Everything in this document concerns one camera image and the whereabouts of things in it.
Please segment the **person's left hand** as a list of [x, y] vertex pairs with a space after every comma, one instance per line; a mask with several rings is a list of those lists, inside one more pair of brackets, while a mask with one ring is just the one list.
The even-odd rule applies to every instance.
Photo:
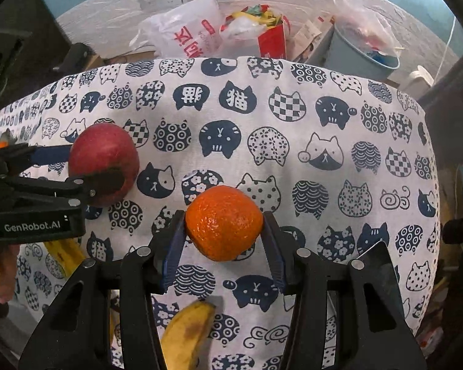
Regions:
[[9, 245], [0, 253], [0, 303], [8, 303], [15, 291], [19, 245]]

